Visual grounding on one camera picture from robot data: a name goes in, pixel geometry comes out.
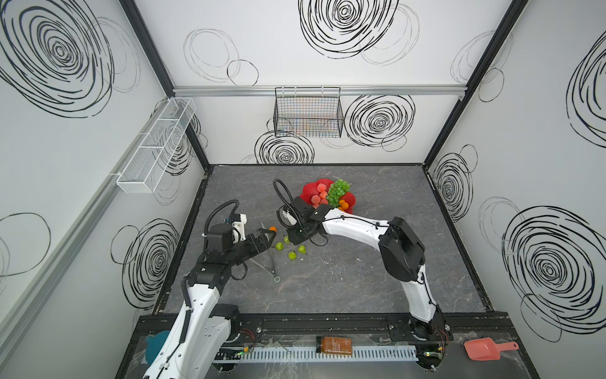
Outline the red flower-shaped bowl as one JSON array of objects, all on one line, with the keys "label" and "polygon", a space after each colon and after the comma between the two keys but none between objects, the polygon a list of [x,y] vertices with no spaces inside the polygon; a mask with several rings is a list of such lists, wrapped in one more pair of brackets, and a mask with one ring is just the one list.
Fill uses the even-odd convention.
[{"label": "red flower-shaped bowl", "polygon": [[300,198],[314,208],[319,205],[329,205],[351,214],[357,198],[350,192],[350,188],[350,183],[340,178],[336,181],[321,178],[314,183],[304,185]]}]

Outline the teal lidded container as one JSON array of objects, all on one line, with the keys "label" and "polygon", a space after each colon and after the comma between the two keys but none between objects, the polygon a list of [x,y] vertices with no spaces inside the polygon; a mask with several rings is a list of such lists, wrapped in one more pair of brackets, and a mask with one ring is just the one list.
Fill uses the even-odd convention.
[{"label": "teal lidded container", "polygon": [[156,360],[169,334],[169,330],[164,330],[162,332],[156,333],[155,335],[149,335],[145,338],[145,362],[148,363],[148,365],[153,364],[153,362]]}]

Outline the green grape bunch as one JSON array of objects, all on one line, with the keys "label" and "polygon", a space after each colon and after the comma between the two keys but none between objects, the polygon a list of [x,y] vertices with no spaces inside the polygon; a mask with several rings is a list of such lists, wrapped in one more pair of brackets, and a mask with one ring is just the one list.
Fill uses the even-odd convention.
[{"label": "green grape bunch", "polygon": [[[329,205],[331,205],[333,208],[340,208],[339,200],[346,196],[349,193],[349,190],[350,183],[343,179],[338,179],[336,182],[332,183],[331,186],[329,186],[326,200],[329,201]],[[349,208],[353,205],[353,203],[349,200],[344,201],[349,205]]]}]

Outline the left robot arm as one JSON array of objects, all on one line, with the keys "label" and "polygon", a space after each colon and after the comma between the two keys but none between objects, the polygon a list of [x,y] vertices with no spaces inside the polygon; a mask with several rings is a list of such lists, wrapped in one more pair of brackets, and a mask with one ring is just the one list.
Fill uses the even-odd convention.
[{"label": "left robot arm", "polygon": [[272,248],[276,233],[260,229],[244,240],[210,237],[202,255],[181,281],[184,303],[145,378],[203,378],[221,347],[240,333],[236,306],[219,304],[232,268]]}]

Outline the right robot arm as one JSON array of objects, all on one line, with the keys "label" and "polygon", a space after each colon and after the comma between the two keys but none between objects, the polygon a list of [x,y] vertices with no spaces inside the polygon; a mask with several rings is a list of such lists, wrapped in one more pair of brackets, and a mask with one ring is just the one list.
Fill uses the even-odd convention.
[{"label": "right robot arm", "polygon": [[281,206],[276,215],[294,244],[309,241],[314,235],[337,235],[377,250],[388,274],[402,285],[414,338],[429,341],[440,336],[445,322],[429,287],[425,246],[404,219],[369,219],[329,205],[313,207],[300,197]]}]

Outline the green-tipped metal tongs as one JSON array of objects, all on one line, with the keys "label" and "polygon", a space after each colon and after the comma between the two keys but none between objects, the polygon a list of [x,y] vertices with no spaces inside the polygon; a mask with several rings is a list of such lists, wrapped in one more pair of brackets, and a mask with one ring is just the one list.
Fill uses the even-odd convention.
[{"label": "green-tipped metal tongs", "polygon": [[277,271],[276,259],[274,256],[274,248],[271,246],[269,250],[260,254],[257,257],[253,257],[249,260],[255,266],[260,268],[265,273],[268,273],[277,284],[281,281],[281,277]]}]

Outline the pink plastic scoop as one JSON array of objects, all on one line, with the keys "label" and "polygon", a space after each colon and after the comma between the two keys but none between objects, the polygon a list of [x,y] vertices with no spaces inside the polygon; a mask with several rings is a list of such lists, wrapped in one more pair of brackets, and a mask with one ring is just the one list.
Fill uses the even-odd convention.
[{"label": "pink plastic scoop", "polygon": [[519,344],[516,342],[497,344],[492,338],[469,340],[463,346],[468,357],[479,362],[499,360],[501,352],[519,350]]}]

